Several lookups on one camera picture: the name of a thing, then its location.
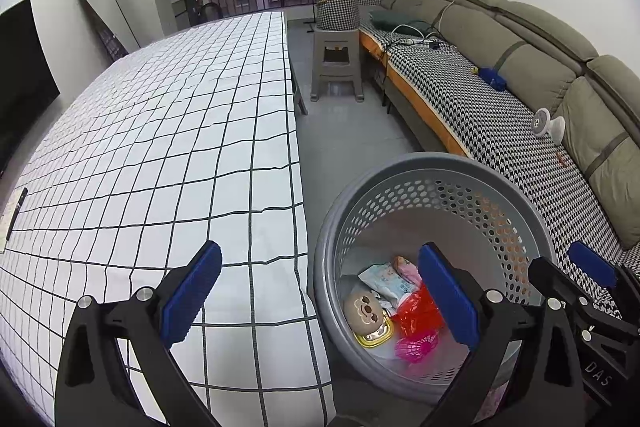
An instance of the silver bolt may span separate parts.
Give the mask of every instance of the silver bolt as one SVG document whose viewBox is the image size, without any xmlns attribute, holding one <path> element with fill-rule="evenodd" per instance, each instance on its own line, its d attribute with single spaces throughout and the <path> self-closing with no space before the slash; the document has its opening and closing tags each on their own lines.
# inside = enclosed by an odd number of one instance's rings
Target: silver bolt
<svg viewBox="0 0 640 427">
<path fill-rule="evenodd" d="M 562 308 L 562 304 L 555 297 L 551 297 L 550 299 L 547 299 L 546 305 L 549 306 L 552 310 L 559 310 L 560 308 Z"/>
<path fill-rule="evenodd" d="M 144 288 L 140 288 L 136 292 L 136 299 L 143 302 L 148 301 L 153 296 L 154 296 L 154 290 L 153 288 L 149 288 L 148 286 L 145 286 Z"/>
<path fill-rule="evenodd" d="M 91 304 L 91 296 L 89 296 L 89 295 L 82 296 L 80 298 L 80 300 L 78 301 L 78 307 L 82 308 L 83 310 L 85 308 L 88 308 L 89 304 Z"/>
<path fill-rule="evenodd" d="M 498 292 L 498 290 L 489 290 L 486 293 L 486 298 L 487 300 L 493 302 L 493 303 L 498 303 L 498 302 L 502 302 L 502 294 L 500 292 Z"/>
</svg>

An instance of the red bag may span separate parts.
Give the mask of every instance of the red bag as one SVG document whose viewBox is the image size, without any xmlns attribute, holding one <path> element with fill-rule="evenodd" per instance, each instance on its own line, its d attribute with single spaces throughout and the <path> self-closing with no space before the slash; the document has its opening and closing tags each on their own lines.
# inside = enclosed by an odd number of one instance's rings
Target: red bag
<svg viewBox="0 0 640 427">
<path fill-rule="evenodd" d="M 425 285 L 409 295 L 398 306 L 398 313 L 391 319 L 400 327 L 403 337 L 426 330 L 437 331 L 444 326 L 442 315 Z"/>
</svg>

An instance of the brown plush toy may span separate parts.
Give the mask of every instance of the brown plush toy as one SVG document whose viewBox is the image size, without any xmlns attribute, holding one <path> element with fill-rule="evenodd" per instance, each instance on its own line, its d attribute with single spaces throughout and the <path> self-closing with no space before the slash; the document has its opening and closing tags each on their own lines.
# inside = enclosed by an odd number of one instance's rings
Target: brown plush toy
<svg viewBox="0 0 640 427">
<path fill-rule="evenodd" d="M 380 329 L 385 317 L 382 306 L 367 291 L 355 291 L 344 301 L 344 318 L 353 333 L 368 335 Z"/>
</svg>

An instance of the black tv screen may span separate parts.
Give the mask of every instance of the black tv screen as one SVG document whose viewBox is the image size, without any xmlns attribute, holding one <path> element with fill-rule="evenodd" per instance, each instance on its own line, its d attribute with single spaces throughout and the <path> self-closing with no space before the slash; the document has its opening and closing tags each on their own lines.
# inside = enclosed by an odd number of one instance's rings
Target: black tv screen
<svg viewBox="0 0 640 427">
<path fill-rule="evenodd" d="M 31 0 L 0 14 L 0 177 L 20 140 L 60 94 L 42 51 Z"/>
</svg>

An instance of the white fan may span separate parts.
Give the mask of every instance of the white fan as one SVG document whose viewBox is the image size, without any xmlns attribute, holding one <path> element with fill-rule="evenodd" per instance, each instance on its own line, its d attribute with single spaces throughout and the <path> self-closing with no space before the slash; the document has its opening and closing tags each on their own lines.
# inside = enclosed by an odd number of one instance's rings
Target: white fan
<svg viewBox="0 0 640 427">
<path fill-rule="evenodd" d="M 549 110 L 545 107 L 537 110 L 531 121 L 531 130 L 534 136 L 542 138 L 546 133 L 549 133 L 551 141 L 556 145 L 560 145 L 562 142 L 565 126 L 566 124 L 562 116 L 551 120 L 551 113 L 549 113 Z"/>
</svg>

